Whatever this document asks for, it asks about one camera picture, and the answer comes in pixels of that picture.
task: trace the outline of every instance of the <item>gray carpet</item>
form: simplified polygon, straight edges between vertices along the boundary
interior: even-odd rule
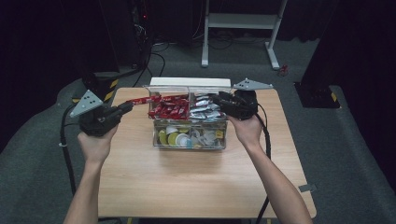
[[[314,109],[302,107],[293,87],[294,81],[301,80],[318,41],[276,41],[280,64],[289,66],[289,74],[279,77],[269,64],[262,42],[248,44],[251,40],[241,39],[245,44],[233,43],[227,49],[210,48],[207,68],[201,67],[202,48],[159,45],[153,51],[165,58],[163,77],[224,77],[232,83],[248,77],[275,86],[307,181],[318,187],[312,193],[318,210],[316,223],[395,223],[395,194],[365,145],[342,90],[331,86],[342,108]],[[216,48],[226,45],[217,41],[210,44]],[[162,59],[152,55],[149,69],[154,76],[162,66]],[[131,87],[137,77],[122,78],[118,88]],[[136,86],[149,81],[149,72],[145,72]],[[27,121],[0,154],[0,223],[63,221],[72,194],[58,147],[59,130],[62,114],[79,83],[76,80],[65,86],[57,102]],[[76,141],[78,132],[76,125],[66,128],[79,181],[83,159]]]

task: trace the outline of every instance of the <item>white metal rack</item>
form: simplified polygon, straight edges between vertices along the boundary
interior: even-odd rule
[[[274,43],[276,40],[277,31],[282,22],[283,12],[285,10],[288,0],[282,0],[280,9],[277,15],[251,15],[251,14],[228,14],[228,13],[210,13],[209,0],[206,0],[205,11],[205,34],[204,45],[202,52],[202,67],[209,66],[208,59],[208,31],[209,27],[219,28],[241,28],[241,29],[263,29],[273,30],[270,42],[265,42],[265,49],[271,61],[273,69],[279,69],[274,53]]]

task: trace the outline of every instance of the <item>metal bracket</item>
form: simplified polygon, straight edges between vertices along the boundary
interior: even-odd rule
[[[87,90],[85,94],[81,97],[76,107],[70,113],[70,117],[74,118],[80,114],[84,114],[90,110],[95,109],[103,104],[103,101],[99,99],[93,92]]]
[[[274,86],[272,84],[265,84],[245,78],[245,80],[233,84],[233,88],[241,91],[255,91],[273,89]]]

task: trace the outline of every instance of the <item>human arm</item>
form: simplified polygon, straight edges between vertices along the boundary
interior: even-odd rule
[[[102,137],[85,133],[78,135],[78,141],[85,159],[84,172],[77,192],[70,204],[64,223],[97,223],[98,193],[102,166],[110,153],[110,143],[118,126]]]
[[[228,117],[236,136],[245,147],[281,223],[312,223],[303,198],[276,165],[265,155],[260,144],[262,126],[256,117],[239,120]]]

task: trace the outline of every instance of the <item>yellow stripe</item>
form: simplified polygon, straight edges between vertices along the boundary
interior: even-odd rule
[[[333,100],[334,102],[337,101],[337,97],[335,96],[334,92],[332,92],[332,100]]]
[[[111,83],[111,85],[110,85],[110,89],[113,88],[113,87],[115,87],[118,83],[119,83],[119,80],[118,80],[118,79],[114,80],[114,81]]]
[[[80,100],[81,100],[80,98],[78,98],[78,99],[77,99],[77,98],[73,98],[73,99],[72,99],[72,102],[76,104],[76,103],[78,103]]]
[[[113,96],[114,91],[109,92],[105,97],[105,102],[108,101]]]

